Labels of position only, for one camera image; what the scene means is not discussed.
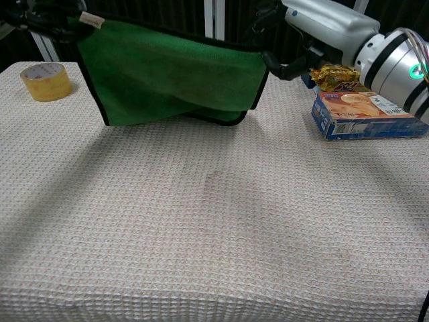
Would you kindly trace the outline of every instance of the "white textured tablecloth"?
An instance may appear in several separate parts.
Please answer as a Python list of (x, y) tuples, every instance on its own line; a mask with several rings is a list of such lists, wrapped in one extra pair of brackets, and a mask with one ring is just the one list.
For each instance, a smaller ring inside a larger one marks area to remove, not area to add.
[(300, 80), (243, 123), (105, 127), (0, 75), (0, 321), (415, 321), (429, 139), (326, 142)]

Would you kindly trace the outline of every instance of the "food box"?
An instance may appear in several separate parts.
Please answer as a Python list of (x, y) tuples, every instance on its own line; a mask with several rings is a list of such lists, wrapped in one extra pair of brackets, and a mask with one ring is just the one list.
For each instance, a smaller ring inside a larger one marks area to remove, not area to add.
[(327, 140), (414, 138), (429, 130), (374, 92), (320, 92), (312, 115)]

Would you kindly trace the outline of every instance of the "green led ring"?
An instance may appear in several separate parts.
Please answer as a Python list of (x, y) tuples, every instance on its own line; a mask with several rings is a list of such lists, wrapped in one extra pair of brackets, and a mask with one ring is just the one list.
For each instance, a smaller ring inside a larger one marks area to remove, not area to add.
[(416, 75), (416, 74), (414, 74), (414, 70), (417, 68), (417, 67), (420, 67), (420, 65), (421, 64), (415, 64), (413, 67), (411, 67), (410, 68), (410, 77), (411, 78), (414, 78), (414, 79), (421, 79), (421, 78), (423, 78), (424, 77), (424, 74), (422, 73), (422, 74), (420, 74), (420, 75)]

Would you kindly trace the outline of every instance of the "roll of tape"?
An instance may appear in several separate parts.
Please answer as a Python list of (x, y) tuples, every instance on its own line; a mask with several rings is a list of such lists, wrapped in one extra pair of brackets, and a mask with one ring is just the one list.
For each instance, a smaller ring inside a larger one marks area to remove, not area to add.
[(21, 72), (21, 78), (36, 101), (55, 101), (72, 92), (72, 84), (66, 69), (57, 62), (47, 62), (26, 68)]

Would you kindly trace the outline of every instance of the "green towel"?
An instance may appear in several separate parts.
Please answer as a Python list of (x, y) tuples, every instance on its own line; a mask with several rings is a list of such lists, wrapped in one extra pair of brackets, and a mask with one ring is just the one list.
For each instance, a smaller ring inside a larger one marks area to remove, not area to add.
[(107, 125), (179, 114), (233, 125), (256, 106), (267, 78), (258, 49), (156, 29), (107, 18), (77, 43)]

